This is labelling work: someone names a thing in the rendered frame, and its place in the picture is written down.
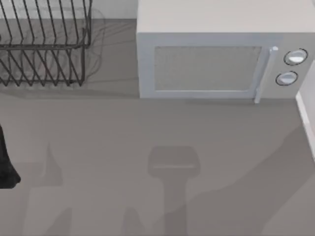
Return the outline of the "large white microwave knob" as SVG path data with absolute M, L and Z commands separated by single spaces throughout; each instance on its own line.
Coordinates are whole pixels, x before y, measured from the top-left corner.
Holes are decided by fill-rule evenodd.
M 284 62 L 290 66 L 302 64 L 308 58 L 308 52 L 305 49 L 289 51 L 284 56 Z

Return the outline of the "small white microwave knob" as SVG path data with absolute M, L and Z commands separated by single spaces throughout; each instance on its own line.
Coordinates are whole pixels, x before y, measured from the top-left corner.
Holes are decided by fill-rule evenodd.
M 275 81 L 279 86 L 290 86 L 294 84 L 298 79 L 298 74 L 294 71 L 288 71 L 279 74 Z

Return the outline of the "microwave oven door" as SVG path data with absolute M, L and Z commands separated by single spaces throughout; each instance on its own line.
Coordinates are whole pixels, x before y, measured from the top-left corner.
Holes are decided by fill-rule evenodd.
M 254 99 L 273 33 L 139 32 L 141 98 Z

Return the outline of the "pale microwave oven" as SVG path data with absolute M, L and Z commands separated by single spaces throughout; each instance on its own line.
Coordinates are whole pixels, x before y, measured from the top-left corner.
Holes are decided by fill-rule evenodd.
M 139 0 L 139 32 L 279 34 L 262 99 L 294 99 L 315 58 L 315 0 Z M 298 49 L 308 58 L 296 66 L 285 64 L 286 53 Z M 288 71 L 298 74 L 297 81 L 279 86 L 276 77 Z

